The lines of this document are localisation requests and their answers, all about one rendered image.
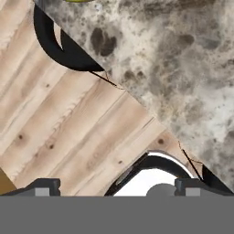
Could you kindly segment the black and white curved stool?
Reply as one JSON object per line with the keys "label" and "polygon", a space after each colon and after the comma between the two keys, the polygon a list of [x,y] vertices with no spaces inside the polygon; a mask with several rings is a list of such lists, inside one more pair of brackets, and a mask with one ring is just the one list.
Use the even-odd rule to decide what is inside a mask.
{"label": "black and white curved stool", "polygon": [[186,166],[164,151],[146,151],[107,189],[106,197],[145,197],[158,189],[173,195],[177,178],[194,178]]}

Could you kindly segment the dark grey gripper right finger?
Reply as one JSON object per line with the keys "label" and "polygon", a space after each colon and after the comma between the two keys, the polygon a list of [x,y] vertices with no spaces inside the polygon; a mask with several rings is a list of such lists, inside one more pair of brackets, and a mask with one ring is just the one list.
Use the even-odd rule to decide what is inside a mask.
{"label": "dark grey gripper right finger", "polygon": [[175,195],[180,197],[234,197],[233,193],[207,186],[196,178],[177,178]]}

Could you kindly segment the yellow-green round object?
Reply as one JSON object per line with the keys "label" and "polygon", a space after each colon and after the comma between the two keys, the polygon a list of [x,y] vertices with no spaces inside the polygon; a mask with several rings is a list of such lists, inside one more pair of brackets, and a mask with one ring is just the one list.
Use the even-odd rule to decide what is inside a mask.
{"label": "yellow-green round object", "polygon": [[69,2],[69,3],[89,3],[89,2],[94,2],[95,0],[63,0],[65,2]]}

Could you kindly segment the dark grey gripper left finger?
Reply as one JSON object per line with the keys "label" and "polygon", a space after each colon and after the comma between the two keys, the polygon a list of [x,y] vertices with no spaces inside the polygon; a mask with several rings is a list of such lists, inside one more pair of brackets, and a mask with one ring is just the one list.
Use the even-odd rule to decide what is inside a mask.
{"label": "dark grey gripper left finger", "polygon": [[5,196],[59,197],[59,188],[59,178],[38,178],[25,187],[5,193]]}

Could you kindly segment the brown wooden object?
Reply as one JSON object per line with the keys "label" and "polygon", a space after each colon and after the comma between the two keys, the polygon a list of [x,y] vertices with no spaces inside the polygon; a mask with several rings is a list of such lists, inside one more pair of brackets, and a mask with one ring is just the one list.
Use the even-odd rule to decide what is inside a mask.
{"label": "brown wooden object", "polygon": [[16,190],[16,186],[0,167],[0,195]]}

